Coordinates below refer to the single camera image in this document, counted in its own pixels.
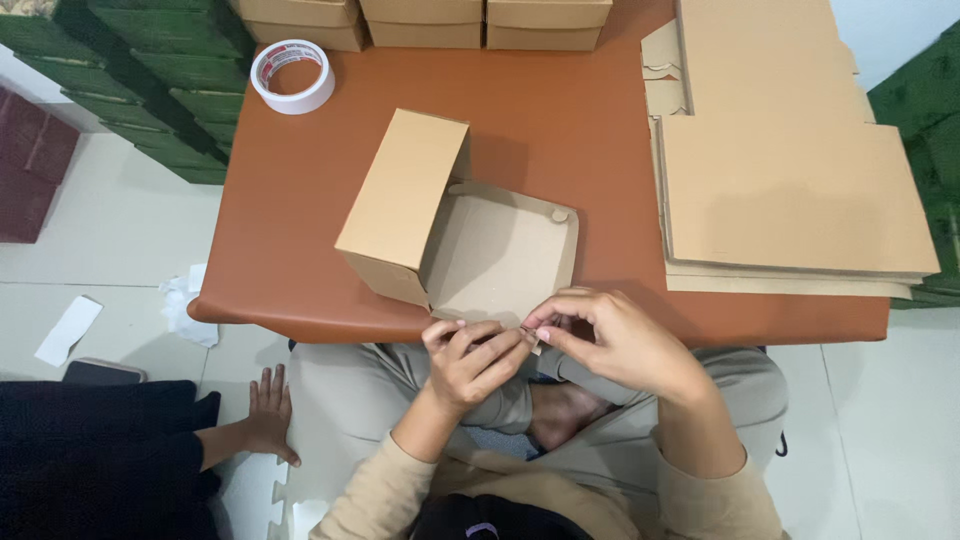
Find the folded cardboard box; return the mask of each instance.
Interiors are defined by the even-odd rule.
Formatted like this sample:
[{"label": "folded cardboard box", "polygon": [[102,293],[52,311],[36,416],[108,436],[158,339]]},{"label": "folded cardboard box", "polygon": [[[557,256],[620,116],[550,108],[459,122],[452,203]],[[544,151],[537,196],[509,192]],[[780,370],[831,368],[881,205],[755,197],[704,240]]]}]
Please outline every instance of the folded cardboard box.
[{"label": "folded cardboard box", "polygon": [[358,53],[367,30],[357,0],[231,0],[260,43],[305,39],[323,49]]},{"label": "folded cardboard box", "polygon": [[377,47],[479,49],[483,0],[360,0]]},{"label": "folded cardboard box", "polygon": [[570,284],[577,213],[470,177],[468,123],[397,110],[335,247],[377,294],[516,327]]},{"label": "folded cardboard box", "polygon": [[613,0],[487,0],[487,48],[592,51]]}]

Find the white paper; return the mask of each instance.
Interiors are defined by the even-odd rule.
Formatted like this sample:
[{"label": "white paper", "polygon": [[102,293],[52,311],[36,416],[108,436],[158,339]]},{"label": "white paper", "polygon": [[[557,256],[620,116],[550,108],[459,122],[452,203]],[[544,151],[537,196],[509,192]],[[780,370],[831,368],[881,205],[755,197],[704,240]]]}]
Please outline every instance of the white paper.
[{"label": "white paper", "polygon": [[200,323],[190,318],[186,313],[186,306],[190,301],[200,296],[198,292],[190,292],[187,278],[173,278],[160,284],[160,292],[166,295],[166,306],[161,313],[167,318],[167,330],[176,335],[200,343],[208,349],[217,344],[220,336],[217,334],[217,325]]},{"label": "white paper", "polygon": [[70,356],[70,347],[80,341],[81,337],[94,319],[100,314],[104,307],[96,302],[78,296],[73,299],[73,303],[66,309],[57,324],[47,334],[46,339],[40,344],[34,356],[47,362],[48,364],[60,367]]},{"label": "white paper", "polygon": [[206,276],[206,263],[194,264],[190,266],[190,275],[187,276],[187,292],[200,292],[204,286],[204,276]]}]

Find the white tile floor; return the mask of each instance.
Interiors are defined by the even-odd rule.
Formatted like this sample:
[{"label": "white tile floor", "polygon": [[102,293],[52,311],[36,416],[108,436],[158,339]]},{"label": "white tile floor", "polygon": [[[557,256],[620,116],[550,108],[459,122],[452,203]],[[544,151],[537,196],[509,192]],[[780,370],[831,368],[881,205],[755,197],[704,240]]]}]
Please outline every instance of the white tile floor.
[{"label": "white tile floor", "polygon": [[[71,357],[130,364],[152,380],[194,380],[202,393],[223,394],[221,422],[242,418],[247,381],[287,357],[286,340],[222,326],[208,351],[167,333],[156,290],[206,260],[220,193],[184,183],[116,135],[85,135],[39,242],[0,244],[0,380],[62,376],[33,352],[83,294],[104,310]],[[769,354],[787,377],[791,408],[789,453],[774,459],[767,480],[793,538],[960,537],[960,309],[895,312],[880,343]],[[263,506],[255,510],[261,524],[278,515],[269,504],[284,491],[271,476],[280,473],[245,476],[264,463],[273,467],[242,455],[222,468],[230,493],[264,492],[257,503],[236,503]],[[339,489],[342,473],[327,477],[325,493]],[[289,504],[283,522],[323,508]],[[233,510],[222,516],[225,538],[266,538],[266,527],[240,527]]]}]

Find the crumpled paper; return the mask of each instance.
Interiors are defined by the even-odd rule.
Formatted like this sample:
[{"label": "crumpled paper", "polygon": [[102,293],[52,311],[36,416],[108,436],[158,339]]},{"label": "crumpled paper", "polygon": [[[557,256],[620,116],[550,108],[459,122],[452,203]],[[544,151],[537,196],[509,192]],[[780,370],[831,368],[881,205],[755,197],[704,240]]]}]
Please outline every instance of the crumpled paper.
[{"label": "crumpled paper", "polygon": [[190,292],[189,288],[187,278],[173,278],[161,283],[160,292],[166,295],[166,306],[160,313],[167,318],[168,331],[209,349],[220,341],[217,325],[197,322],[186,314],[187,304],[200,296],[200,292]]}]

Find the stack of green boxes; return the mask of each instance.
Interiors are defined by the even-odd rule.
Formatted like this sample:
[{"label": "stack of green boxes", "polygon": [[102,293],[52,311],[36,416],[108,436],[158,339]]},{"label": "stack of green boxes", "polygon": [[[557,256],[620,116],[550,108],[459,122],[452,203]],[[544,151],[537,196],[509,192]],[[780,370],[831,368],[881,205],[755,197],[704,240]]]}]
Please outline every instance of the stack of green boxes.
[{"label": "stack of green boxes", "polygon": [[941,268],[891,306],[960,307],[960,21],[868,95],[900,128]]},{"label": "stack of green boxes", "polygon": [[[63,87],[62,93],[100,116],[104,125],[146,149],[181,153],[174,169],[188,182],[222,184],[227,157],[175,100],[168,87],[130,53],[129,45],[85,0],[14,0],[0,13],[0,42]],[[170,163],[160,160],[164,165]],[[195,170],[218,170],[204,178]]]},{"label": "stack of green boxes", "polygon": [[[227,1],[90,0],[90,8],[170,87],[169,95],[216,141],[216,153],[228,157],[256,44]],[[147,141],[138,147],[191,182],[222,184],[226,176],[226,168],[196,162],[183,148]]]}]

